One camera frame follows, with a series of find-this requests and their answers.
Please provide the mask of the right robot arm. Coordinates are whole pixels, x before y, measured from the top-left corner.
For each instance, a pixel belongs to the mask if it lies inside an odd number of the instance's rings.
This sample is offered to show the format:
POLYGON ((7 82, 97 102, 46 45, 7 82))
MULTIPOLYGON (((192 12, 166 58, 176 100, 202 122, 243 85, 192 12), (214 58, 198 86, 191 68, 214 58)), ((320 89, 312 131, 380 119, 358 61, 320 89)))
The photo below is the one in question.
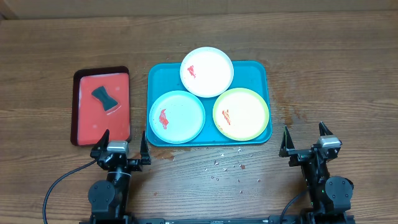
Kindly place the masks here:
POLYGON ((296 149, 284 127, 279 151, 280 157, 289 158, 289 166, 299 166, 307 189, 294 197, 279 216, 280 223, 354 223, 354 217, 347 216, 351 209, 354 184, 341 176, 331 176, 327 162, 338 157, 342 142, 324 123, 319 123, 320 137, 309 149, 296 149), (304 208, 299 215, 287 218, 289 207, 304 195, 309 195, 310 208, 304 208))

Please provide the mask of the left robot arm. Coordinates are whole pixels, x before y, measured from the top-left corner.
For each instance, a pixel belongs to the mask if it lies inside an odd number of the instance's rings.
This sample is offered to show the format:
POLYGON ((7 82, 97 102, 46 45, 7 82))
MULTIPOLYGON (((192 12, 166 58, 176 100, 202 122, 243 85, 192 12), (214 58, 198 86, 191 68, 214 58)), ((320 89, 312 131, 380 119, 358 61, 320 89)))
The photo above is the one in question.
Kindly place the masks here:
POLYGON ((128 158, 127 141, 110 141, 109 131, 93 146, 90 157, 107 172, 106 179, 95 182, 88 191, 91 203, 90 223, 137 223, 126 211, 133 172, 151 164, 146 134, 142 134, 138 159, 128 158))

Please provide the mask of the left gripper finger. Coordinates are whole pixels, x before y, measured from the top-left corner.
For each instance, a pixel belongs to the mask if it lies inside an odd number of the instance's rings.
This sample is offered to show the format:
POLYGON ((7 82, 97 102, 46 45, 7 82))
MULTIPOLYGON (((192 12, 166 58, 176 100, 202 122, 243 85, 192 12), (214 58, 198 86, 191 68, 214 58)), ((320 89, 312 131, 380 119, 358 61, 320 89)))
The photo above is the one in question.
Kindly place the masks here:
POLYGON ((150 160, 149 148, 147 145, 147 136, 145 131, 142 132, 140 155, 143 161, 150 160))
POLYGON ((109 130, 107 129, 100 140, 93 146, 94 151, 105 151, 109 143, 109 130))

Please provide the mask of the black and pink sponge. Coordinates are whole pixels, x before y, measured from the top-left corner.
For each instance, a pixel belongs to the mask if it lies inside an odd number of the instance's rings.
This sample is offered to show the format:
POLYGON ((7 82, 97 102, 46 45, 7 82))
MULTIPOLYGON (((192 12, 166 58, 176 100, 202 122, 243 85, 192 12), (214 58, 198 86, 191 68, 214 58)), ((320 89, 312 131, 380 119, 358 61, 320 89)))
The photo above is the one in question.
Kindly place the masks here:
POLYGON ((103 106, 105 112, 111 112, 118 106, 118 102, 106 91, 104 86, 99 86, 91 92, 91 95, 94 96, 103 106))

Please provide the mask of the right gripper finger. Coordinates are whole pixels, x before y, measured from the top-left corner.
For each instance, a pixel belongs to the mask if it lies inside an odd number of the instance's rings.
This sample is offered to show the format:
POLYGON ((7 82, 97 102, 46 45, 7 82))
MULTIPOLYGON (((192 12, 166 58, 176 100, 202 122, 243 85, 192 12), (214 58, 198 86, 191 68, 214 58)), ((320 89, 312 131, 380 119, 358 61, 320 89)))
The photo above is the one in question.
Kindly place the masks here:
POLYGON ((326 124, 323 121, 321 121, 318 126, 319 126, 320 136, 333 135, 333 133, 327 128, 326 124))
POLYGON ((282 142, 280 146, 280 153, 289 153, 290 151, 294 151, 295 147, 289 133, 289 129, 287 126, 284 126, 284 133, 282 137, 282 142))

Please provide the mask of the light blue plate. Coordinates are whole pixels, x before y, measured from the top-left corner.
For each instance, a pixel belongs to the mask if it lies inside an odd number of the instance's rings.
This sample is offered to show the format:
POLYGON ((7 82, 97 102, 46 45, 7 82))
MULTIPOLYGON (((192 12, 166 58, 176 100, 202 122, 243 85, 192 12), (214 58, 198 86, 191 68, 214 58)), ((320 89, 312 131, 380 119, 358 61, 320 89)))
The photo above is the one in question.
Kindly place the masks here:
POLYGON ((198 137, 205 115, 198 97, 187 91, 169 91, 152 104, 149 127, 162 144, 185 144, 198 137))

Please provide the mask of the white plate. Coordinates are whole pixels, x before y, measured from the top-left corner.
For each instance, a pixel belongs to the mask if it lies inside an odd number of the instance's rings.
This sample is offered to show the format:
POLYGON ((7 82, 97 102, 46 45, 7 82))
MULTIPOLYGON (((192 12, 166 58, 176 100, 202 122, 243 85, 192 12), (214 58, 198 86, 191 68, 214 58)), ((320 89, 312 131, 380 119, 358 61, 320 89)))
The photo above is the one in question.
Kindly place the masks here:
POLYGON ((189 52, 180 65, 180 79, 192 94, 212 98, 232 84, 234 68, 231 59, 220 49, 200 47, 189 52))

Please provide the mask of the yellow green plate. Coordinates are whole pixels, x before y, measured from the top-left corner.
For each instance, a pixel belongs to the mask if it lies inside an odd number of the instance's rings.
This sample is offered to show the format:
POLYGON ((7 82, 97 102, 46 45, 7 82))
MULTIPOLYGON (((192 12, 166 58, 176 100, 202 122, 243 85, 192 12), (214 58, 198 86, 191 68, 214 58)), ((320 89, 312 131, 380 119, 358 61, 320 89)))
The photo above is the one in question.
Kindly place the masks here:
POLYGON ((222 93, 213 106, 213 122, 218 131, 235 141, 250 141, 260 136, 270 121, 263 97, 247 88, 222 93))

